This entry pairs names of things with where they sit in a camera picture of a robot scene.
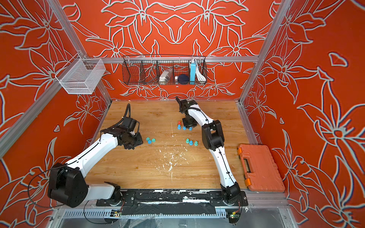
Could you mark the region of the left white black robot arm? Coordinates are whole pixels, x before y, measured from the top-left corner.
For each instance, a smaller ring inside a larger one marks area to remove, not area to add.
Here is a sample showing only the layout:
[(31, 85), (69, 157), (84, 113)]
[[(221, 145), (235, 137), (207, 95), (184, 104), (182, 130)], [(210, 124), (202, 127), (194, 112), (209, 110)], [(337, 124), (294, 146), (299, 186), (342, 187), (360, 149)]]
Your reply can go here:
[(134, 150), (143, 144), (139, 122), (131, 117), (128, 104), (121, 120), (100, 132), (100, 137), (79, 155), (65, 164), (56, 163), (49, 173), (48, 197), (75, 208), (91, 200), (105, 200), (118, 205), (123, 197), (119, 185), (111, 182), (87, 184), (85, 178), (91, 169), (118, 146)]

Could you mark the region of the silver pouch in basket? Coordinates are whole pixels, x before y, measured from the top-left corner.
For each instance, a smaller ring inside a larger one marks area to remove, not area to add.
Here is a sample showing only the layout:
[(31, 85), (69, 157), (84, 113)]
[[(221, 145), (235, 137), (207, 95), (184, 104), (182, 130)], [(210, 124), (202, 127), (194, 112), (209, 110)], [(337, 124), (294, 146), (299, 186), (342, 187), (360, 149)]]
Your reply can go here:
[(166, 69), (159, 77), (159, 84), (160, 85), (167, 85), (170, 80), (173, 78), (174, 71), (173, 69)]

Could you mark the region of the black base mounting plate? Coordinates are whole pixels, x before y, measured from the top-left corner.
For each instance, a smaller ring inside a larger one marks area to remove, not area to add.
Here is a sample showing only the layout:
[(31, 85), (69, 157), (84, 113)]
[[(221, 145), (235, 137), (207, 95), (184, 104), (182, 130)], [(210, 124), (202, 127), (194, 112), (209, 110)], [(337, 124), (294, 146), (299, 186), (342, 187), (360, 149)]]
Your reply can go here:
[(97, 207), (118, 209), (131, 216), (216, 216), (225, 218), (248, 206), (245, 192), (233, 202), (224, 200), (219, 190), (121, 190), (122, 199), (113, 205), (99, 199)]

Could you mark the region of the clear plastic wall bin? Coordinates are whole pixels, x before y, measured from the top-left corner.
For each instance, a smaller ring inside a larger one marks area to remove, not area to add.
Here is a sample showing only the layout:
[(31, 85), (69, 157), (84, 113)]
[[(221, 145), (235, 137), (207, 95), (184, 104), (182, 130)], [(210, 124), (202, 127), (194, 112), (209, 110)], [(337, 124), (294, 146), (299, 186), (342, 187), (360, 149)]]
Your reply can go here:
[(105, 71), (102, 59), (76, 59), (57, 76), (57, 81), (68, 94), (91, 95)]

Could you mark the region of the dark blue ball in basket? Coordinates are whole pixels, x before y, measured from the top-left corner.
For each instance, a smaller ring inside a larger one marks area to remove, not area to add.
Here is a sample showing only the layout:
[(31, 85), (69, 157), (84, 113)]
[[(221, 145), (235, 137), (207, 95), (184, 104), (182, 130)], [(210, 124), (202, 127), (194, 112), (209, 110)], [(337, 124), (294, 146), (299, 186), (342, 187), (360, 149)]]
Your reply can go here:
[(190, 77), (187, 76), (186, 74), (181, 74), (178, 76), (177, 81), (179, 84), (187, 85), (190, 83)]

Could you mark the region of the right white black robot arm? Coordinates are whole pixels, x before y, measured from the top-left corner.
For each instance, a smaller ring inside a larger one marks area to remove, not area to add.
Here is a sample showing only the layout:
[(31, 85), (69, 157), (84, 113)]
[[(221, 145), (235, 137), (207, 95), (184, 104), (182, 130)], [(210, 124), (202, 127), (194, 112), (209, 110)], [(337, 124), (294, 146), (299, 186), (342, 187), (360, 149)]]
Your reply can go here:
[(198, 125), (201, 127), (202, 143), (211, 153), (219, 173), (223, 202), (227, 205), (242, 203), (240, 186), (226, 157), (221, 122), (210, 118), (195, 100), (180, 100), (178, 97), (175, 99), (179, 104), (179, 112), (185, 114), (185, 118), (182, 119), (183, 126), (187, 129)]

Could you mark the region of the light blue box in basket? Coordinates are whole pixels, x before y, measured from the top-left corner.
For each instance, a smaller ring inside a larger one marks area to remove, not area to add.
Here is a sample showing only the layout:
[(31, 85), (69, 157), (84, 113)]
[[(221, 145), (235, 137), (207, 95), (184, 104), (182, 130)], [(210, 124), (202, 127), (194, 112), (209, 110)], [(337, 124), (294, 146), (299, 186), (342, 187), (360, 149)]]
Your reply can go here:
[(193, 59), (190, 62), (190, 84), (195, 84), (195, 78), (196, 78), (196, 61)]

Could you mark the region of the orange plastic tool case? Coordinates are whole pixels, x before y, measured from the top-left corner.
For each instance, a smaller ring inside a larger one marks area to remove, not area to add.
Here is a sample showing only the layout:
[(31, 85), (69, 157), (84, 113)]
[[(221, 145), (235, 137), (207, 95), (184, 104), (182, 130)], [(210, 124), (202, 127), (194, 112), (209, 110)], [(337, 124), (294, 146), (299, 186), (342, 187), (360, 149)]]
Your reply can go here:
[(268, 146), (240, 144), (237, 153), (244, 170), (245, 184), (250, 191), (285, 191), (277, 164)]

